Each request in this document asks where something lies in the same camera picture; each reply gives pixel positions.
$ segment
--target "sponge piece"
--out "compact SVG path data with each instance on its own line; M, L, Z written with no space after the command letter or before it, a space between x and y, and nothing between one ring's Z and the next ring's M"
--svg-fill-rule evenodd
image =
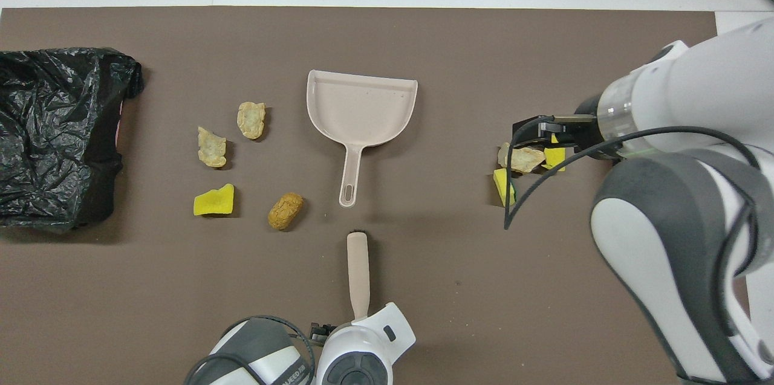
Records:
M193 215L232 214L234 211L234 184L226 184L218 190L193 199Z
M551 135L551 143L559 143L556 135ZM564 148L546 148L542 151L545 153L545 164L542 166L547 169L553 169L555 165L563 162L567 156L567 151ZM559 169L559 172L564 172L566 169L566 167L562 167Z
M495 186L497 187L497 192L500 194L500 200L502 201L502 206L506 206L506 182L508 181L508 172L506 172L505 169L498 169L495 170L495 174L493 175L495 178ZM511 205L516 203L516 191L513 188L513 183L511 183Z

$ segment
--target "black garbage bag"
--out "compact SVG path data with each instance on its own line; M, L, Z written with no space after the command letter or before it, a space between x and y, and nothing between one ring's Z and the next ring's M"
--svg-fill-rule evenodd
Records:
M0 51L0 225L107 219L122 102L142 90L140 63L110 48Z

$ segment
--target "brown table mat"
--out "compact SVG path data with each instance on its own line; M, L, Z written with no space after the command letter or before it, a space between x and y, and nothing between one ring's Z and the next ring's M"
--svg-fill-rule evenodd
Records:
M147 88L125 102L110 219L0 231L0 382L179 383L249 314L346 322L361 228L371 311L392 300L417 334L397 384L676 383L591 240L608 165L570 166L509 231L491 175L514 121L573 112L664 44L714 33L712 13L674 11L6 8L0 48L114 47ZM353 209L337 203L343 147L307 117L310 69L420 83L409 126L364 151ZM268 106L260 142L235 124L248 100ZM198 161L197 126L229 139L226 169ZM194 217L226 182L235 217ZM278 233L266 214L285 192L307 206Z

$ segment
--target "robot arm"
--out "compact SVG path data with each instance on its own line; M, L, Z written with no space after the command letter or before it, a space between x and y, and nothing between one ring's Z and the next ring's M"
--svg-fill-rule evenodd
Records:
M594 154L623 160L594 201L594 241L685 383L774 383L772 353L732 291L734 277L774 260L772 117L774 18L691 48L669 44L576 115L514 124L524 135L514 146L551 146L553 134L558 146L592 150L632 132L699 126L755 154L760 169L682 132Z

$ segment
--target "dustpan handle hole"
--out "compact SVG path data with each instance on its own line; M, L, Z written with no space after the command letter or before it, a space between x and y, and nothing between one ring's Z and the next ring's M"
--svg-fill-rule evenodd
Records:
M353 193L354 193L354 187L352 187L352 184L347 184L346 187L343 189L343 200L345 200L345 202L351 201Z

